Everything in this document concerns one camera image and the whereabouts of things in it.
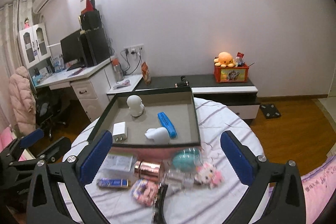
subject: pink jacket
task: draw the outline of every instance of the pink jacket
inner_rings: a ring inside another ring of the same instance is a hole
[[[28,135],[35,130],[36,105],[25,67],[17,68],[9,78],[9,95],[19,130]]]

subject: rose gold tumbler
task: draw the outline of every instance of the rose gold tumbler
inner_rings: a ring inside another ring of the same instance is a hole
[[[137,160],[134,167],[134,172],[139,178],[160,182],[163,178],[163,166],[161,163],[153,163],[142,160]]]

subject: glass cabinet door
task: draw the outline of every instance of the glass cabinet door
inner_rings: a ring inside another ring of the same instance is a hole
[[[27,67],[38,63],[39,57],[37,45],[34,42],[34,36],[31,28],[20,31],[20,41]]]
[[[47,34],[44,24],[38,24],[33,26],[35,44],[37,45],[37,52],[40,61],[51,56],[48,46]]]

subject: white wall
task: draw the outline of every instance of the white wall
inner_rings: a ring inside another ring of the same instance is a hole
[[[335,67],[333,0],[96,0],[117,52],[144,43],[152,75],[213,71],[221,51],[256,62],[259,96],[327,94]],[[48,40],[79,28],[80,0],[44,10]],[[52,53],[60,51],[59,46]]]

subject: charger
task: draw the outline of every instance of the charger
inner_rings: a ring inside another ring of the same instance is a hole
[[[114,142],[121,142],[127,139],[128,128],[126,122],[117,122],[113,125],[112,138]]]

